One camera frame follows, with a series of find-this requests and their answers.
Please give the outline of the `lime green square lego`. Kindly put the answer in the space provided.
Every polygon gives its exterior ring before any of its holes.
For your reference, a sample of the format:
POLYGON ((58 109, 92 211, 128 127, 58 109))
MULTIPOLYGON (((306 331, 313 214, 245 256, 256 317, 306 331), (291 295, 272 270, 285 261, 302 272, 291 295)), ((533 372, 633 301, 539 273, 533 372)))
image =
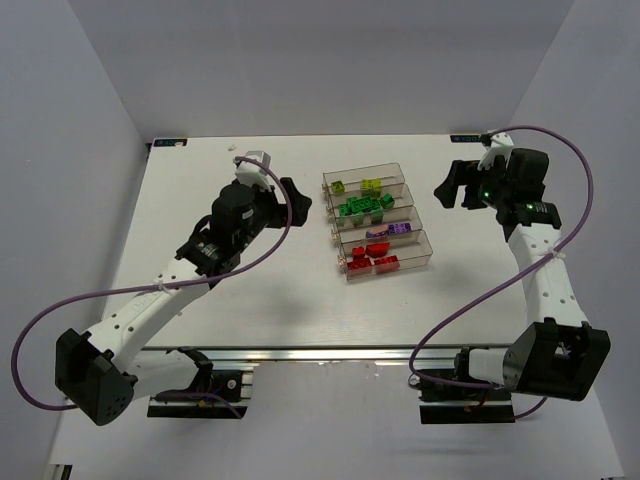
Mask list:
POLYGON ((335 181, 331 183, 331 191, 335 195, 341 195, 345 192, 345 186, 342 181, 335 181))

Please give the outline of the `green eight-stud lego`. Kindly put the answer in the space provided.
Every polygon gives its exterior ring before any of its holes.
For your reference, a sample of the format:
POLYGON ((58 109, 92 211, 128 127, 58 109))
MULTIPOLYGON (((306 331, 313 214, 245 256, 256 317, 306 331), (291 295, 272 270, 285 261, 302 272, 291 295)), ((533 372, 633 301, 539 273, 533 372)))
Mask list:
POLYGON ((349 201, 347 201, 345 203, 341 203, 338 206, 338 209, 339 209, 339 215, 341 217, 349 216, 349 215, 353 214, 353 209, 352 209, 351 203, 349 201))

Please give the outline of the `red small square lego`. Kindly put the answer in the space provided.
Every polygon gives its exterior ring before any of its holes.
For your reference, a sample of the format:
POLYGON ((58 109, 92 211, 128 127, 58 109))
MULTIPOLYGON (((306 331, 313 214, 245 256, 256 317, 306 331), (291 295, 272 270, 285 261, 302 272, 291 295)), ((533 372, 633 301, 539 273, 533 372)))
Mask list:
POLYGON ((365 247, 357 247, 352 250, 352 259, 361 260, 367 257, 365 247))

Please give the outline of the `purple lego piece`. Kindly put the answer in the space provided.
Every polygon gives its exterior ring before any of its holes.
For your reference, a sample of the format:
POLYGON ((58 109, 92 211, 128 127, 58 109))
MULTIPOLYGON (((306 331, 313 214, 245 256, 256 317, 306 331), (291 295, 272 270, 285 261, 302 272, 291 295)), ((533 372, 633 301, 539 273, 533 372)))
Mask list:
POLYGON ((387 225, 379 225, 373 228, 370 228, 366 231, 367 238, 378 238, 383 237, 388 234, 388 226, 387 225))

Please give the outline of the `red long lego brick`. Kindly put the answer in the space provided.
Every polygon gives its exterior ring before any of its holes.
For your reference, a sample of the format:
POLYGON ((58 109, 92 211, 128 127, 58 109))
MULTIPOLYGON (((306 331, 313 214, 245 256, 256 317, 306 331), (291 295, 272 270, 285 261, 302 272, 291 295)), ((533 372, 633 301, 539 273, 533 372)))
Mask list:
POLYGON ((400 268, 400 261, 395 255, 376 258, 374 260, 374 268, 378 275, 391 273, 400 268))

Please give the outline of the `green lego with slope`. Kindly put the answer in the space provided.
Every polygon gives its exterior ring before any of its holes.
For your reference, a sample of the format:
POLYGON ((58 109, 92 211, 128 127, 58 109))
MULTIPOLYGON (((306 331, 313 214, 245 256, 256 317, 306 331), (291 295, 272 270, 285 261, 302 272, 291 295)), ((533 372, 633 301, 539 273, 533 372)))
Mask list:
POLYGON ((351 213, 368 213, 380 208, 379 201, 376 198, 365 196, 361 198, 352 197, 347 202, 351 213))

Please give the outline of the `green tall lego block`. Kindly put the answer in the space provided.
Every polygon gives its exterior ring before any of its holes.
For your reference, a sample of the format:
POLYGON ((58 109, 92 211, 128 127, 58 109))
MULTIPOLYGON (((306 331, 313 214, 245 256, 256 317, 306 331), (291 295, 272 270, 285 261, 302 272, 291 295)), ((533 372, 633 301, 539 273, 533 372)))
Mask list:
POLYGON ((386 194, 380 198, 380 205, 384 210, 391 209, 395 206, 395 199, 392 195, 386 194))

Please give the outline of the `purple eight-stud lego brick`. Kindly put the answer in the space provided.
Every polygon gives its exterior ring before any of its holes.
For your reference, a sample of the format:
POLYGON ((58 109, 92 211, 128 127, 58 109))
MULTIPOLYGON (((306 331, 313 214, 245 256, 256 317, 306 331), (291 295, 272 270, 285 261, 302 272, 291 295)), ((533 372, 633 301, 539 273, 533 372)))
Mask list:
POLYGON ((409 233, 412 231, 412 226, 410 222, 398 222, 391 223, 388 225, 388 234, 389 235, 401 235, 405 233, 409 233))

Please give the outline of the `green curved slope lego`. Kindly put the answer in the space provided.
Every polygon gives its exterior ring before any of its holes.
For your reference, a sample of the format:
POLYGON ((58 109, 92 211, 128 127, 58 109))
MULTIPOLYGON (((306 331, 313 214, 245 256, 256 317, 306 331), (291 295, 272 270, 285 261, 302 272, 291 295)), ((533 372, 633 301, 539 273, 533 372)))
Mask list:
POLYGON ((383 222, 384 212, 382 210, 376 210, 371 213, 371 223, 380 224, 383 222))

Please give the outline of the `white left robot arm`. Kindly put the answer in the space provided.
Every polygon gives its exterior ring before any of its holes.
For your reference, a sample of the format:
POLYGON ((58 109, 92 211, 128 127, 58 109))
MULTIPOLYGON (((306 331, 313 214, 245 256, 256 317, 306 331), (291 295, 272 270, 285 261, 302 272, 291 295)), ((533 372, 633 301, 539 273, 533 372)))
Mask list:
POLYGON ((213 201, 167 267, 109 317, 56 342, 55 385, 95 425, 116 420, 133 401, 199 402, 242 418, 241 374, 217 372, 189 346, 147 353, 148 341, 221 280, 238 272, 241 256, 266 229, 290 231, 308 218, 311 199, 266 160, 237 157, 234 180, 213 201))

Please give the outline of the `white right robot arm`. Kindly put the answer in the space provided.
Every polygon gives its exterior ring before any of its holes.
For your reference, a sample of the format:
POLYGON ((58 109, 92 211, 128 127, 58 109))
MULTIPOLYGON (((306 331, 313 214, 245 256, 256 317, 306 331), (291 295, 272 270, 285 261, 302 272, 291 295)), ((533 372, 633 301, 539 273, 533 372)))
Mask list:
POLYGON ((506 348, 463 347, 451 372, 420 370, 409 358, 417 386, 444 399, 477 391, 581 401, 610 351, 606 331, 593 328, 574 295, 562 251, 555 204, 544 199, 549 157, 538 150, 491 147, 479 160, 454 160, 434 190, 453 208, 464 195, 468 210, 490 208, 519 272, 442 321, 447 326, 515 283, 521 284, 527 327, 506 348))

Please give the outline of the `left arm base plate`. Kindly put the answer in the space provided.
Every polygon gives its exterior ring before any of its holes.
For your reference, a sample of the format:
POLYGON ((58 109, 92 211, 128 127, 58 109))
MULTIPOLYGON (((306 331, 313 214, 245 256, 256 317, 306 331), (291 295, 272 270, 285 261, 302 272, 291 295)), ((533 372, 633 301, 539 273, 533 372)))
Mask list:
POLYGON ((252 395, 253 373, 214 369, 197 387, 170 391, 149 400, 149 418, 240 420, 252 395))

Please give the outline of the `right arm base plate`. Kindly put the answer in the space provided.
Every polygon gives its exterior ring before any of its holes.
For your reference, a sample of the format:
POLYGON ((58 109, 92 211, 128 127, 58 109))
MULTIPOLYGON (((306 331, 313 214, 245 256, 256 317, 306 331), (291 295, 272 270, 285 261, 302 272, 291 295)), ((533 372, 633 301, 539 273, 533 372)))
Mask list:
POLYGON ((466 388, 427 382, 411 374, 408 386, 419 393, 423 425, 507 424, 515 422, 511 394, 496 388, 466 388))

